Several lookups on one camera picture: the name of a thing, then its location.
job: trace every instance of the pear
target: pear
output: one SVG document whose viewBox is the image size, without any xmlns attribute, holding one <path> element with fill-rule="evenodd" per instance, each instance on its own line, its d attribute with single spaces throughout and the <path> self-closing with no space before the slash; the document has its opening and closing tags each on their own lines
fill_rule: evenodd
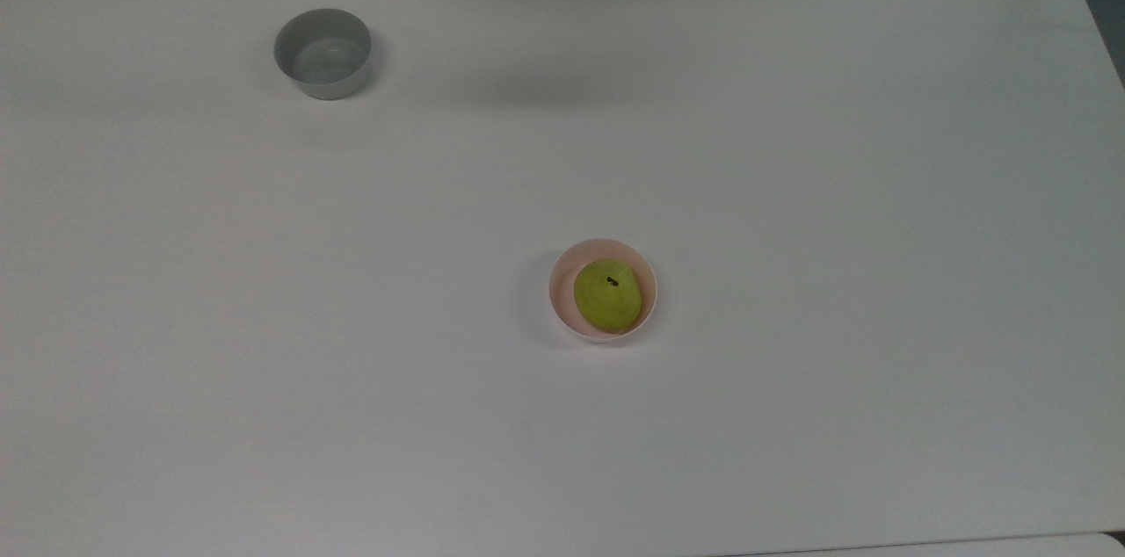
<svg viewBox="0 0 1125 557">
<path fill-rule="evenodd" d="M 574 281 L 574 303 L 586 322 L 618 333 L 640 315 L 640 287 L 630 266 L 622 261 L 594 261 Z"/>
</svg>

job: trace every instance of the gray bowl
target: gray bowl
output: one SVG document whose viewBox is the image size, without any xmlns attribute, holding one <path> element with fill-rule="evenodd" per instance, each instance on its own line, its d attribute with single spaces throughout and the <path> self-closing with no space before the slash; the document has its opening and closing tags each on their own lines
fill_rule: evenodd
<svg viewBox="0 0 1125 557">
<path fill-rule="evenodd" d="M 321 100 L 346 98 L 371 77 L 371 33 L 351 12 L 298 14 L 273 42 L 273 60 L 297 88 Z"/>
</svg>

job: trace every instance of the white table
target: white table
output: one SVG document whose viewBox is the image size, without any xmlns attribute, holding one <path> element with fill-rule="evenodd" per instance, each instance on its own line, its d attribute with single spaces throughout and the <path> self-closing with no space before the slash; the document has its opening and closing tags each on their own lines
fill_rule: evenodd
<svg viewBox="0 0 1125 557">
<path fill-rule="evenodd" d="M 1123 134 L 1083 0 L 0 0 L 0 555 L 1125 528 Z"/>
</svg>

